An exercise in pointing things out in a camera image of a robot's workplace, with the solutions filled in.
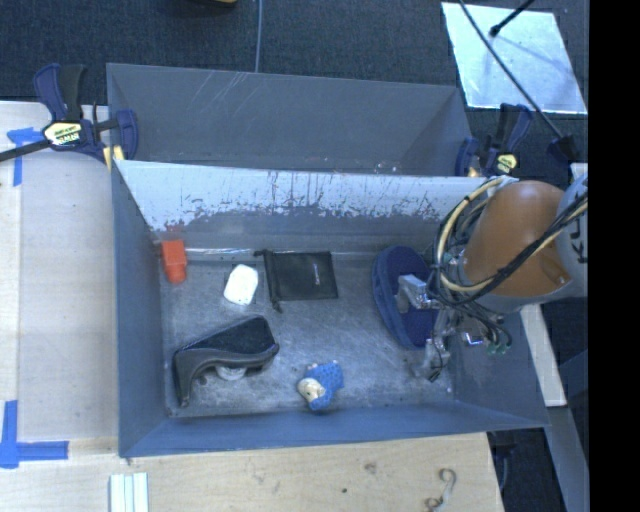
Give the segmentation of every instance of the blue and white toy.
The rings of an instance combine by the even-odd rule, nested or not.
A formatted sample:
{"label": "blue and white toy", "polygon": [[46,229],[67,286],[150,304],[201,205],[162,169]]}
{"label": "blue and white toy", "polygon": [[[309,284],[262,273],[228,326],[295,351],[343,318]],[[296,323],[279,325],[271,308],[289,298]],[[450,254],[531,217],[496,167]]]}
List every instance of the blue and white toy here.
{"label": "blue and white toy", "polygon": [[336,391],[343,387],[344,376],[337,361],[308,366],[304,378],[298,382],[298,392],[313,411],[327,408]]}

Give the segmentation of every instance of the blue tape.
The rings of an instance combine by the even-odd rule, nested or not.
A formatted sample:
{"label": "blue tape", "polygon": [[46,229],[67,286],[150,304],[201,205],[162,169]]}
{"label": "blue tape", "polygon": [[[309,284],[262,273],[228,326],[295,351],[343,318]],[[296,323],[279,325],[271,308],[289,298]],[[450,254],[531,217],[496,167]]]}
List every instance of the blue tape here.
{"label": "blue tape", "polygon": [[[16,147],[20,147],[24,144],[30,144],[32,142],[38,142],[44,139],[44,136],[38,130],[33,128],[20,128],[18,130],[9,130],[7,137],[11,139]],[[22,183],[22,157],[19,156],[15,159],[13,164],[13,186],[17,187]]]}
{"label": "blue tape", "polygon": [[0,468],[15,469],[22,461],[67,459],[68,451],[69,441],[19,443],[18,401],[5,402],[0,441]]}

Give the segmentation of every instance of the black tripod leg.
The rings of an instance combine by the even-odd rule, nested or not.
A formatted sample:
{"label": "black tripod leg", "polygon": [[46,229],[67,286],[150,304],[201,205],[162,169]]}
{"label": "black tripod leg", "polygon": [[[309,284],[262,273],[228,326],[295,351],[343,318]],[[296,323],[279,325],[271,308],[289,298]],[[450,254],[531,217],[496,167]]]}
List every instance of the black tripod leg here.
{"label": "black tripod leg", "polygon": [[491,30],[489,30],[489,35],[491,37],[497,36],[498,32],[500,32],[507,23],[509,23],[513,18],[515,18],[518,14],[524,11],[527,7],[529,7],[534,1],[535,0],[527,0],[524,4],[522,4],[515,11],[509,14],[509,16],[503,19],[500,23],[491,27]]}

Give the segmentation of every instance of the black cord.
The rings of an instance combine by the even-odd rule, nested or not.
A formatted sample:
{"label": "black cord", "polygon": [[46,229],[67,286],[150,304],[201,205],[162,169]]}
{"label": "black cord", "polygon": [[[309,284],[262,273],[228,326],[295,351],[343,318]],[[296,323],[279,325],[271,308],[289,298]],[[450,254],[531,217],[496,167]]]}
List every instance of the black cord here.
{"label": "black cord", "polygon": [[[509,278],[518,268],[524,264],[524,262],[540,248],[540,246],[547,241],[548,238],[554,236],[559,231],[568,226],[571,222],[574,221],[572,215],[581,208],[585,202],[587,201],[588,190],[585,191],[584,194],[574,199],[569,206],[567,206],[563,212],[558,215],[551,225],[547,228],[547,230],[534,242],[530,243],[527,247],[525,247],[515,258],[513,258],[506,266],[496,272],[492,277],[486,279],[488,283],[483,286],[480,290],[475,293],[471,293],[469,295],[465,295],[464,298],[456,301],[457,305],[462,305],[470,302],[474,302],[478,300],[480,297],[486,295],[490,291],[493,291],[500,284],[502,284],[507,278]],[[438,272],[442,272],[441,265],[442,262],[436,260],[436,268]]]}
{"label": "black cord", "polygon": [[531,104],[531,106],[534,108],[534,110],[538,114],[540,114],[540,116],[542,117],[543,121],[545,123],[547,123],[547,125],[549,125],[549,127],[551,128],[553,133],[555,133],[558,138],[562,139],[564,137],[562,132],[551,122],[551,119],[549,119],[547,117],[547,115],[542,111],[542,109],[538,106],[538,104],[534,101],[534,99],[531,96],[529,96],[529,94],[524,89],[524,87],[522,87],[520,82],[518,82],[516,77],[513,76],[513,73],[511,73],[511,71],[509,71],[509,69],[507,68],[505,63],[498,56],[498,54],[495,52],[495,50],[491,47],[491,44],[489,44],[489,41],[487,41],[487,38],[482,33],[482,30],[480,30],[480,27],[478,27],[477,23],[475,22],[475,20],[471,16],[471,13],[467,9],[467,6],[465,5],[464,1],[463,0],[458,0],[458,2],[460,3],[460,7],[462,7],[462,10],[464,11],[465,16],[467,17],[467,19],[469,20],[469,22],[473,26],[474,30],[478,33],[478,36],[480,36],[480,39],[482,39],[482,42],[487,47],[487,50],[489,50],[489,52],[491,52],[491,55],[493,55],[493,58],[496,59],[496,62],[500,65],[502,70],[507,74],[509,79],[513,82],[513,85],[515,85],[518,88],[518,90],[527,99],[527,101]]}

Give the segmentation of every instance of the bin floor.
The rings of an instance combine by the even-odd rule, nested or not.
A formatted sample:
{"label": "bin floor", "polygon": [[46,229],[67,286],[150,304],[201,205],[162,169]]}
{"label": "bin floor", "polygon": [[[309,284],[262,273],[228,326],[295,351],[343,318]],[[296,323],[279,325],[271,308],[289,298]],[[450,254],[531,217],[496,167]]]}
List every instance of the bin floor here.
{"label": "bin floor", "polygon": [[[282,302],[282,313],[269,300],[264,265],[258,258],[190,263],[187,280],[170,284],[161,272],[167,412],[174,417],[256,414],[306,409],[296,384],[311,363],[338,361],[345,387],[331,408],[384,407],[452,400],[448,369],[433,383],[414,377],[409,365],[422,350],[407,350],[389,334],[376,308],[371,287],[375,254],[333,254],[338,299]],[[223,297],[226,279],[238,263],[255,266],[260,284],[254,301],[239,306]],[[178,405],[171,356],[245,316],[264,316],[280,352],[264,372],[225,381],[215,371],[192,384],[187,407]]]}

